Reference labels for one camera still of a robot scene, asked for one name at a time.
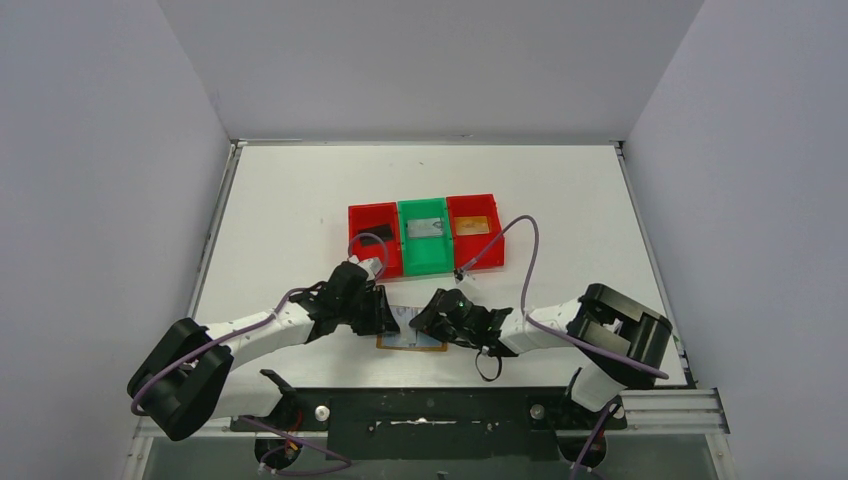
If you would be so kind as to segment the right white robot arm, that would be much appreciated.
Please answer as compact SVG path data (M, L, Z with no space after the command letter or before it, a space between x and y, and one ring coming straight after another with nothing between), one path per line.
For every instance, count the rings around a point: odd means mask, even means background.
M459 289L439 289L409 325L498 360L575 347L589 363L570 383L568 398L590 412L602 411L624 390L651 389L668 376L661 363L672 337L670 321L600 283L576 299L527 313L487 309Z

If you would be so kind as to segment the yellow leather card holder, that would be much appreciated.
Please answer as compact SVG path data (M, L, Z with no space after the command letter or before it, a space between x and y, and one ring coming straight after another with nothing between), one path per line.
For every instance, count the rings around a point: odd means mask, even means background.
M398 332L380 334L376 340L376 348L380 350L396 350L407 352L445 352L448 344L438 341L424 333L414 330L410 322L423 311L422 307L392 305L393 315Z

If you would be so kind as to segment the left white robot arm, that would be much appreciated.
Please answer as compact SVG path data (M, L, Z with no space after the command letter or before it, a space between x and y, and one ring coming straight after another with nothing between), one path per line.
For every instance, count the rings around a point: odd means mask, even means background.
M173 441L212 419L269 416L288 386L278 374L245 364L312 343L341 325L357 336L398 331L377 282L383 270L375 257L352 256L328 280L290 290L272 309L213 324L176 321L129 380L132 413L151 418Z

